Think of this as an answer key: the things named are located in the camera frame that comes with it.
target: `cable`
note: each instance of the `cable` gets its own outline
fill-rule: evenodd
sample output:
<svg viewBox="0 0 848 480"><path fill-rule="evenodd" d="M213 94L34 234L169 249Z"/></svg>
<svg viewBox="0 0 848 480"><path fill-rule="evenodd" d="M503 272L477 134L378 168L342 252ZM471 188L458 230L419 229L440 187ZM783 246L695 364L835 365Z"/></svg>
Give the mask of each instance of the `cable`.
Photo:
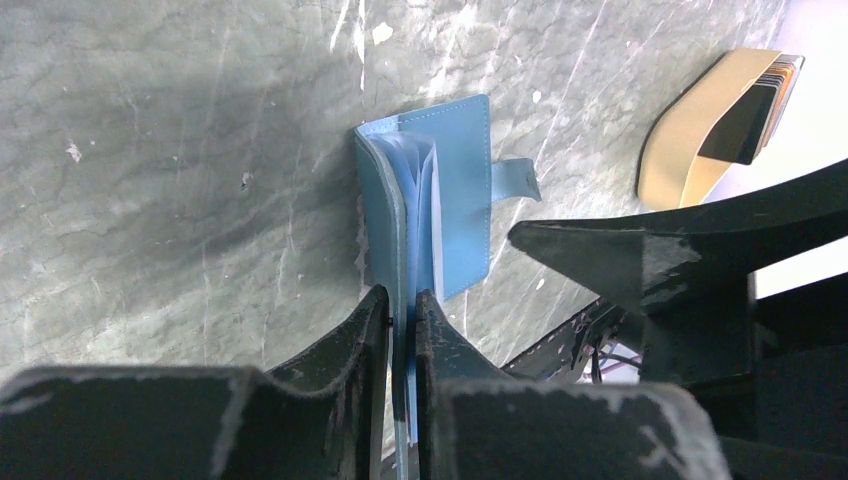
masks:
<svg viewBox="0 0 848 480"><path fill-rule="evenodd" d="M607 354L613 354L613 353L615 353L615 349L616 349L616 348L618 348L618 344L617 344L617 343L613 343L613 344L612 344L612 348L610 348L610 351L609 351L609 352L606 352L606 353L607 353ZM609 359L608 359L608 358L604 355L604 351L603 351L603 349L601 350L601 353L600 353L599 355L601 356L601 368L604 368L604 365L606 365L606 364L607 364L607 361L608 361Z"/></svg>
<svg viewBox="0 0 848 480"><path fill-rule="evenodd" d="M616 355L614 353L601 352L600 356L602 356L604 358L608 358L610 360L615 360L617 362L626 363L627 365L630 365L631 367L636 367L637 369L640 369L640 370L642 369L641 363L637 362L636 360L634 360L632 358L627 358L624 355Z"/></svg>
<svg viewBox="0 0 848 480"><path fill-rule="evenodd" d="M636 357L632 358L632 360L640 362L640 361L642 361L642 358L639 357L639 356L636 356ZM608 373L612 373L612 372L614 372L614 371L616 371L616 370L618 370L619 368L622 368L622 367L630 367L630 365L628 365L626 363L621 363L621 362L617 362L617 361L614 361L614 360L610 361L610 363L611 363L610 366L604 367L604 368L601 369L601 376L606 376Z"/></svg>
<svg viewBox="0 0 848 480"><path fill-rule="evenodd" d="M592 383L600 384L604 383L603 377L601 377L601 360L600 360L600 350L601 350L601 339L599 338L597 342L595 342L594 349L592 350Z"/></svg>

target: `light blue leather wallet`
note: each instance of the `light blue leather wallet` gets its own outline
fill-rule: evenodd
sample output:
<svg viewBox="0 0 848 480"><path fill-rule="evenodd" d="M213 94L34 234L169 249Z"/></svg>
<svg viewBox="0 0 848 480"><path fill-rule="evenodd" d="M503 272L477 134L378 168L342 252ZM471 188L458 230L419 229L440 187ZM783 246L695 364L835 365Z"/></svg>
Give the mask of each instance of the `light blue leather wallet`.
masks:
<svg viewBox="0 0 848 480"><path fill-rule="evenodd" d="M541 195L532 160L492 163L486 95L365 123L355 137L371 267L391 297L396 440L414 443L416 294L444 301L483 280L492 203Z"/></svg>

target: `gray marble surface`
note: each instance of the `gray marble surface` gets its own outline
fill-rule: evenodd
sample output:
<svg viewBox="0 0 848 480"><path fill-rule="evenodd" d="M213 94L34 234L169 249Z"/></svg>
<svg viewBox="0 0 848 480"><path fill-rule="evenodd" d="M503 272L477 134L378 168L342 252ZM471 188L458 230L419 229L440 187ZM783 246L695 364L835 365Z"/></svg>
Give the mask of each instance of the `gray marble surface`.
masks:
<svg viewBox="0 0 848 480"><path fill-rule="evenodd" d="M350 129L477 92L545 197L446 305L501 364L593 296L509 226L638 211L652 121L784 2L0 1L0 380L288 359L368 283Z"/></svg>

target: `card holder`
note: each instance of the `card holder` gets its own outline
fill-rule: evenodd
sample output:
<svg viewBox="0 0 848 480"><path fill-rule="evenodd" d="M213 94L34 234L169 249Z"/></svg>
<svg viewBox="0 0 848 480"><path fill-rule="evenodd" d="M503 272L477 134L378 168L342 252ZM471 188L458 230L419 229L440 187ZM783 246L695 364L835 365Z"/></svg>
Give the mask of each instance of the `card holder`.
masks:
<svg viewBox="0 0 848 480"><path fill-rule="evenodd" d="M489 99L455 102L365 123L354 129L375 283L391 297L395 406L413 409L417 293L445 301L489 273L492 204L514 197L541 200L530 159L492 163ZM411 424L414 412L395 421Z"/></svg>
<svg viewBox="0 0 848 480"><path fill-rule="evenodd" d="M660 117L641 155L638 195L655 210L699 205L732 163L768 144L803 57L728 52Z"/></svg>

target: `tan leather case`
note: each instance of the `tan leather case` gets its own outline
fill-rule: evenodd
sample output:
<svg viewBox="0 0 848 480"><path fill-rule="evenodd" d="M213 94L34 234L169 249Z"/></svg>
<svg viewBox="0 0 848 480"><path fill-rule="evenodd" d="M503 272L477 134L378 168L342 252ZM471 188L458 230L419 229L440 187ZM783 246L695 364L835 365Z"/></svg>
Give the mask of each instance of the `tan leather case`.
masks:
<svg viewBox="0 0 848 480"><path fill-rule="evenodd" d="M638 194L654 210L700 205L731 163L698 155L710 131L780 56L740 48L727 53L669 108L648 135Z"/></svg>

